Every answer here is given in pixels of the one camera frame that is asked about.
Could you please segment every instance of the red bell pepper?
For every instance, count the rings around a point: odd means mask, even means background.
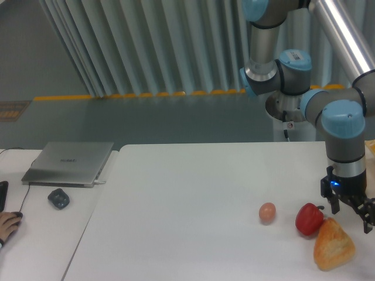
[[[321,227],[323,220],[323,213],[320,209],[312,203],[307,203],[298,212],[295,218],[295,226],[300,233],[308,236]]]

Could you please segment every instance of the laptop logo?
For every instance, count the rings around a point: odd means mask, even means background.
[[[60,162],[77,162],[77,159],[60,159]]]

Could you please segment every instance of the bread roll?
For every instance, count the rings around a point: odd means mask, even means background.
[[[356,247],[352,239],[333,219],[324,220],[315,241],[314,260],[321,270],[331,270],[355,255]]]
[[[370,151],[372,152],[372,154],[375,155],[375,139],[366,140],[366,141],[364,141],[364,143],[370,149]]]

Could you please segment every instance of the black object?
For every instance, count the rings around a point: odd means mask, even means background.
[[[12,214],[15,214],[18,218],[22,218],[23,214],[21,212],[12,212]]]
[[[53,190],[48,195],[48,200],[58,209],[64,209],[70,202],[69,196],[62,189]]]
[[[5,200],[6,194],[8,193],[8,185],[7,181],[0,182],[0,212],[3,212],[5,208]]]
[[[12,214],[15,214],[18,218],[23,218],[23,214],[21,212],[12,212]]]
[[[332,166],[327,167],[327,176],[321,180],[321,195],[327,198],[332,214],[340,211],[339,201],[351,206],[363,220],[364,233],[369,233],[375,225],[375,198],[368,198],[364,192],[366,170],[352,178],[337,177],[332,171]]]

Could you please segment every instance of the robotic arm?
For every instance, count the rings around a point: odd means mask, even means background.
[[[240,70],[247,93],[276,91],[273,117],[280,119],[282,112],[284,118],[307,120],[325,137],[328,167],[321,195],[333,214],[340,210],[339,200],[351,206],[362,218],[364,232],[370,232],[375,199],[365,193],[364,117],[375,114],[375,59],[363,35],[340,0],[243,0],[243,8],[253,26],[250,60]],[[302,51],[287,50],[272,60],[270,46],[275,46],[278,27],[298,8],[308,8],[321,23],[352,88],[309,90],[310,58]],[[271,107],[266,103],[269,113]]]

